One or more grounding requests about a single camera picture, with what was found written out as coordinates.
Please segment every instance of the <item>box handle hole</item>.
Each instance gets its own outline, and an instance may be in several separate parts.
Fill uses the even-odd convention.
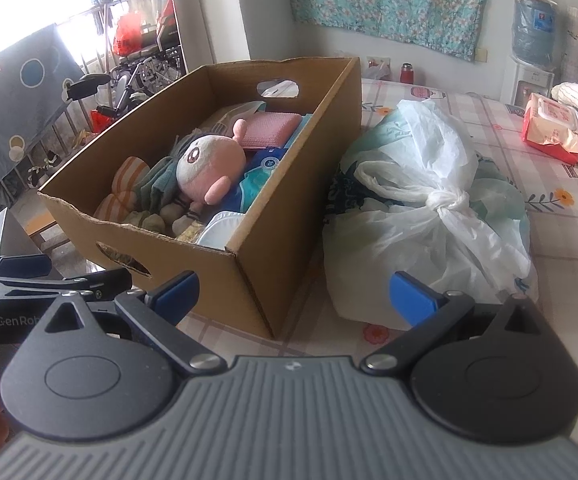
[[[134,272],[146,276],[147,278],[151,277],[151,271],[138,260],[136,260],[133,256],[121,253],[117,249],[114,249],[102,242],[96,242],[96,247],[98,247],[100,252],[104,254],[104,256],[108,257],[112,262],[123,266],[125,269],[133,270]]]
[[[298,83],[289,79],[274,79],[263,81],[256,87],[262,97],[298,97]]]

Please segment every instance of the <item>red flower print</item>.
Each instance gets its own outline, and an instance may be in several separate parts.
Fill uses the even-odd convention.
[[[363,335],[368,343],[380,345],[389,339],[389,329],[386,326],[367,324],[363,329]]]

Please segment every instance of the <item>tied plastic bag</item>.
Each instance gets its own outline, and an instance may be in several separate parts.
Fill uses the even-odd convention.
[[[537,299],[522,195],[432,100],[401,101],[350,147],[328,212],[325,273],[342,317],[408,328],[389,301],[397,270],[481,303]]]
[[[114,52],[118,56],[129,56],[142,48],[142,15],[129,12],[120,16],[115,29]]]

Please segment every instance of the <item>metal screw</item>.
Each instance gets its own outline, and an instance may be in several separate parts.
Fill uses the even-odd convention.
[[[398,360],[393,355],[375,354],[370,355],[365,360],[365,364],[367,368],[371,370],[391,370],[392,368],[396,368]]]
[[[213,370],[220,366],[222,360],[215,354],[199,354],[191,358],[189,364],[196,370]]]

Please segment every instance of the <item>blue circle pattern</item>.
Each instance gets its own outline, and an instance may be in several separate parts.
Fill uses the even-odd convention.
[[[44,66],[37,59],[30,59],[22,65],[20,79],[25,86],[38,86],[44,79]]]

